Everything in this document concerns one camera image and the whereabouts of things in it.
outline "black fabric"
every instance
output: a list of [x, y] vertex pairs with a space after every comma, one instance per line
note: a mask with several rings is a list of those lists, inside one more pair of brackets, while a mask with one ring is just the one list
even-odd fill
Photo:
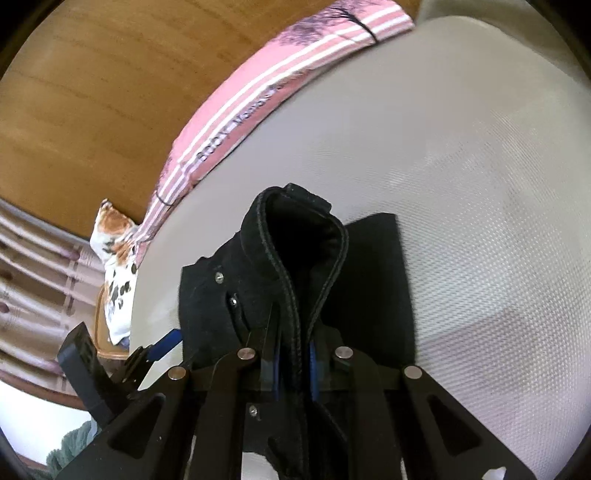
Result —
[[250, 330], [267, 325], [271, 307], [279, 307], [288, 418], [259, 453], [284, 478], [310, 477], [306, 346], [347, 245], [346, 230], [325, 200], [293, 184], [272, 187], [257, 196], [230, 241], [181, 275], [183, 354], [193, 368], [240, 348]]
[[207, 367], [244, 346], [252, 329], [266, 327], [272, 306], [280, 313], [286, 418], [257, 453], [281, 479], [307, 479], [319, 469], [315, 478], [342, 478], [345, 471], [334, 466], [345, 461], [323, 460], [346, 456], [346, 448], [327, 426], [331, 414], [311, 401], [308, 344], [322, 313], [345, 344], [378, 363], [413, 362], [413, 316], [395, 216], [373, 215], [345, 228], [329, 203], [301, 187], [266, 189], [231, 240], [183, 268], [185, 363]]
[[396, 216], [377, 213], [347, 225], [347, 231], [349, 252], [323, 322], [378, 365], [413, 364], [413, 308]]

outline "tree print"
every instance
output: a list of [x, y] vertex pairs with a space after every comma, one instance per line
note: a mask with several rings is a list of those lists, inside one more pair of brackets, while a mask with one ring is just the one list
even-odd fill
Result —
[[367, 7], [378, 4], [378, 0], [336, 0], [331, 6], [316, 15], [302, 18], [299, 22], [286, 28], [276, 40], [281, 45], [307, 46], [324, 37], [327, 27], [333, 27], [343, 20], [348, 20], [363, 28], [377, 43], [378, 38], [359, 19], [358, 15], [363, 14]]

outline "silver rivet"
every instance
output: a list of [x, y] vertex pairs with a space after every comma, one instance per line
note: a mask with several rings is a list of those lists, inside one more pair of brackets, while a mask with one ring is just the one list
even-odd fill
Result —
[[172, 367], [168, 370], [168, 377], [170, 380], [181, 380], [187, 374], [183, 367]]
[[423, 370], [419, 367], [415, 367], [414, 365], [409, 365], [404, 369], [404, 375], [412, 380], [418, 380], [423, 376]]
[[335, 355], [343, 360], [347, 360], [353, 356], [353, 349], [348, 346], [340, 346], [335, 350]]
[[255, 358], [256, 352], [254, 351], [253, 348], [240, 348], [240, 350], [238, 350], [238, 358], [240, 360], [252, 360], [253, 358]]

